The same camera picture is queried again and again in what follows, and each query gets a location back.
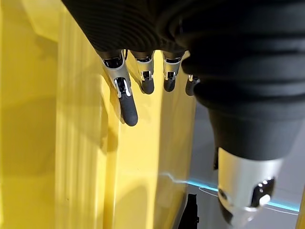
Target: black fabric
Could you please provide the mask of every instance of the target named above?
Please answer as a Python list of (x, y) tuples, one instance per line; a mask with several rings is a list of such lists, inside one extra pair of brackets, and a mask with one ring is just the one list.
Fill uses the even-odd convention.
[(97, 51), (132, 51), (184, 48), (161, 38), (148, 3), (138, 0), (62, 0)]

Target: black object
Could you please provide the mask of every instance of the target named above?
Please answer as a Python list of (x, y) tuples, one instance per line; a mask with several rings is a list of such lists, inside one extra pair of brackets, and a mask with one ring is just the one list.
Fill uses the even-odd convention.
[(142, 90), (146, 94), (152, 94), (154, 91), (153, 79), (152, 80), (145, 79), (144, 81), (142, 81)]
[[(136, 60), (142, 63), (151, 61), (153, 59), (153, 52), (154, 51), (146, 51), (146, 52), (131, 51), (131, 53), (136, 58)], [(151, 65), (151, 67), (152, 67), (152, 69), (150, 69), (151, 72), (149, 71), (143, 72), (144, 80), (142, 79), (141, 88), (143, 92), (146, 94), (152, 94), (154, 91), (153, 78), (150, 79), (150, 74), (153, 74), (153, 65)]]
[(188, 96), (193, 96), (194, 95), (194, 87), (198, 84), (198, 78), (193, 76), (193, 80), (190, 81), (189, 79), (186, 82), (185, 86), (185, 93)]
[(305, 1), (207, 2), (163, 23), (190, 51), (182, 68), (201, 81), (194, 93), (209, 108), (215, 147), (282, 158), (305, 116)]
[(189, 194), (178, 229), (197, 229), (199, 223), (196, 195)]
[(218, 203), (219, 203), (219, 206), (220, 206), (220, 211), (222, 213), (222, 216), (224, 217), (224, 220), (229, 224), (231, 225), (231, 221), (232, 221), (232, 218), (233, 218), (233, 215), (231, 212), (229, 212), (223, 205), (222, 203), (220, 202), (220, 200), (218, 200)]
[(251, 207), (257, 208), (260, 206), (260, 200), (263, 196), (268, 195), (271, 197), (273, 195), (275, 188), (275, 179), (264, 180), (259, 183), (253, 190)]
[(135, 126), (138, 123), (138, 114), (135, 107), (133, 95), (127, 96), (126, 93), (122, 93), (119, 98), (122, 117), (125, 123), (129, 126)]
[(172, 80), (168, 78), (168, 80), (164, 80), (163, 86), (167, 92), (172, 92), (175, 88), (176, 80)]

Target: robotic hand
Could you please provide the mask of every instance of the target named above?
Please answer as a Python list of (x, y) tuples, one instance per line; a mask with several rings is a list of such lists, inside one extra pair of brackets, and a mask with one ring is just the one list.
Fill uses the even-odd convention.
[(120, 100), (128, 125), (138, 118), (121, 50), (135, 56), (147, 94), (154, 50), (163, 52), (168, 92), (190, 52), (182, 68), (209, 109), (223, 216), (234, 226), (251, 221), (272, 198), (305, 116), (305, 1), (62, 1), (129, 101)]

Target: yellow surface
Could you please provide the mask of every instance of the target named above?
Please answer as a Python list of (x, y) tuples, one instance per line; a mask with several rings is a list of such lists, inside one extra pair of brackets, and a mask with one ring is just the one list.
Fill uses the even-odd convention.
[(54, 42), (27, 3), (1, 4), (2, 228), (171, 229), (185, 192), (171, 178), (187, 178), (191, 156), (187, 76), (165, 92), (156, 52), (155, 91), (145, 95), (129, 55), (139, 122), (124, 125), (116, 92), (72, 17), (63, 11)]
[(305, 187), (304, 187), (303, 198), (302, 198), (301, 207), (300, 207), (300, 214), (297, 219), (295, 229), (305, 229)]
[(35, 33), (20, 0), (2, 0), (4, 229), (54, 228), (58, 45)]

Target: black rubber sleeve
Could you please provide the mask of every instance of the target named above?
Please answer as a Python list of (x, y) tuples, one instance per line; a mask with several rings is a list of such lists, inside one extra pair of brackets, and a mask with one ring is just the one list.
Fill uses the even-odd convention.
[(153, 91), (154, 91), (153, 79), (152, 80), (144, 80), (144, 81), (142, 81), (142, 90), (146, 94), (152, 94)]
[(163, 86), (167, 92), (172, 92), (175, 88), (175, 84), (176, 84), (176, 80), (168, 79), (168, 80), (164, 80)]
[(119, 98), (122, 117), (125, 123), (129, 126), (135, 126), (138, 123), (138, 113), (135, 107), (133, 95), (127, 96), (126, 93), (122, 93), (121, 98)]
[(194, 95), (194, 87), (195, 87), (196, 84), (197, 84), (196, 80), (193, 80), (193, 81), (187, 80), (186, 86), (185, 86), (185, 93), (189, 96), (193, 96)]

